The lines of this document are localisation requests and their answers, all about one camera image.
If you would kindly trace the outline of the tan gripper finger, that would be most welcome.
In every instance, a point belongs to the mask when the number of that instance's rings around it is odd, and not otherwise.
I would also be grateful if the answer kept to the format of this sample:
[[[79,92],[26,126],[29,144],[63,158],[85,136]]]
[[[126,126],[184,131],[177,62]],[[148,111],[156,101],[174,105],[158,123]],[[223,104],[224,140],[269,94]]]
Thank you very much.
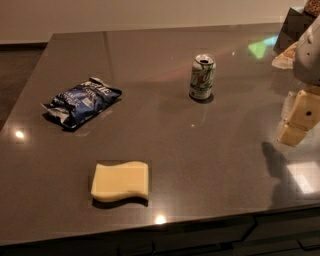
[[[290,113],[292,111],[295,99],[296,99],[297,93],[293,91],[289,91],[288,95],[286,96],[284,100],[284,104],[282,107],[282,112],[281,112],[281,118],[283,120],[287,120],[290,116]]]
[[[306,89],[296,92],[297,96],[287,120],[279,123],[277,141],[288,145],[298,145],[320,122],[320,90]]]

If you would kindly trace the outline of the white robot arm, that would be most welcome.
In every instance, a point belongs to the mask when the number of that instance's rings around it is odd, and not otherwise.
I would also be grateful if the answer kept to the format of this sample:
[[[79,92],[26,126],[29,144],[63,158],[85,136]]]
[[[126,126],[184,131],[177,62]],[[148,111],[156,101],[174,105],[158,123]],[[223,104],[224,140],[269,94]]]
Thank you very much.
[[[320,122],[320,17],[299,38],[293,60],[294,76],[308,85],[285,98],[277,141],[298,145]]]

